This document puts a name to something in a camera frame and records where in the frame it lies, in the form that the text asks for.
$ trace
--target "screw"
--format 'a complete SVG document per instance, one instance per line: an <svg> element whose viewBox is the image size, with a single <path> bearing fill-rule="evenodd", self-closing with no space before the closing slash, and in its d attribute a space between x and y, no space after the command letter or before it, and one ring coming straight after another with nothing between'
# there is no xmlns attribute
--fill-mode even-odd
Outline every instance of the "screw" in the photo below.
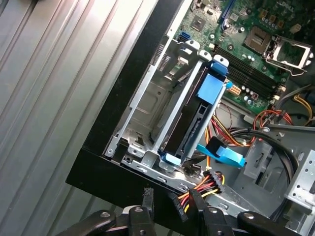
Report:
<svg viewBox="0 0 315 236"><path fill-rule="evenodd" d="M137 207L135 211L136 211L136 212L143 212L143 209Z"/></svg>
<svg viewBox="0 0 315 236"><path fill-rule="evenodd" d="M215 209L215 208L209 208L209 211L210 211L211 213L213 213L213 214L215 214L215 213L217 213L217 212L218 212L218 210L217 210L217 209Z"/></svg>
<svg viewBox="0 0 315 236"><path fill-rule="evenodd" d="M254 219L254 216L250 213L245 213L244 216L250 220L253 220Z"/></svg>
<svg viewBox="0 0 315 236"><path fill-rule="evenodd" d="M104 218L109 217L109 216L110 216L110 214L107 213L107 212L103 212L103 213L100 215L100 217L104 217Z"/></svg>

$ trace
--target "ram slot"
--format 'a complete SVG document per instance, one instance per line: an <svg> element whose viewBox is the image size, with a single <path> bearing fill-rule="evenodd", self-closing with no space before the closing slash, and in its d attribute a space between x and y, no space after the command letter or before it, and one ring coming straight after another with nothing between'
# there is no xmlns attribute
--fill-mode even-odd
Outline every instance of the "ram slot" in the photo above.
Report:
<svg viewBox="0 0 315 236"><path fill-rule="evenodd" d="M272 98L276 93L279 84L275 80L269 78L262 72L251 67L220 47L215 48L215 53L229 61L228 78L231 81L248 87L250 90L264 98Z"/></svg>

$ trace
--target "expansion slot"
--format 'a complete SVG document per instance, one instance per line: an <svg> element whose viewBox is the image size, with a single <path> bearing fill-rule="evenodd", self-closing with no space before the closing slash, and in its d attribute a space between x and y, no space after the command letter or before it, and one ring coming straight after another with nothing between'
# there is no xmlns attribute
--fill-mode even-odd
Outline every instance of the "expansion slot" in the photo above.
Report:
<svg viewBox="0 0 315 236"><path fill-rule="evenodd" d="M221 14L221 17L220 17L220 22L224 22L225 19L228 18L228 16L230 15L230 12L231 12L231 9L234 5L236 0L230 0L229 3L227 4L224 12Z"/></svg>
<svg viewBox="0 0 315 236"><path fill-rule="evenodd" d="M275 95L279 86L275 80L220 47L215 48L215 53L228 59L229 80L246 86L263 98L271 99Z"/></svg>

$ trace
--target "orange wire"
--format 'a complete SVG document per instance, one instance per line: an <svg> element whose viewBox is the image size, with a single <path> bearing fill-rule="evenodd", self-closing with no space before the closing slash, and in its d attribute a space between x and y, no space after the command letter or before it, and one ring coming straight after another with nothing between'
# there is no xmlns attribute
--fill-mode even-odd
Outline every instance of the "orange wire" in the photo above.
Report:
<svg viewBox="0 0 315 236"><path fill-rule="evenodd" d="M206 176L198 185L196 185L196 186L194 187L194 189L199 188L201 185L203 185L203 183L204 183L205 181L207 181L208 178L209 178L209 176ZM189 194L189 192L187 192L187 193L185 193L185 194L179 196L178 199L182 199L182 198L184 198L185 196L187 196L188 194Z"/></svg>

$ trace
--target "chip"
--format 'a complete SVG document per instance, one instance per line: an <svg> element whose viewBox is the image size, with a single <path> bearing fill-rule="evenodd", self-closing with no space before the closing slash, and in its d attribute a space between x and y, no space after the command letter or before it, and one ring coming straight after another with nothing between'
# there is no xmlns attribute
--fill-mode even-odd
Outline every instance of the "chip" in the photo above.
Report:
<svg viewBox="0 0 315 236"><path fill-rule="evenodd" d="M233 21L237 21L238 20L238 15L236 15L235 13L232 13L230 16L230 19Z"/></svg>
<svg viewBox="0 0 315 236"><path fill-rule="evenodd" d="M192 23L190 27L192 27L194 30L201 32L206 24L206 21L199 16L195 16L192 20Z"/></svg>
<svg viewBox="0 0 315 236"><path fill-rule="evenodd" d="M257 93L254 92L254 93L252 94L252 99L253 99L253 100L257 100L258 97L259 97L259 95L258 95Z"/></svg>
<svg viewBox="0 0 315 236"><path fill-rule="evenodd" d="M271 35L254 26L245 39L245 45L259 54L263 54L271 40Z"/></svg>

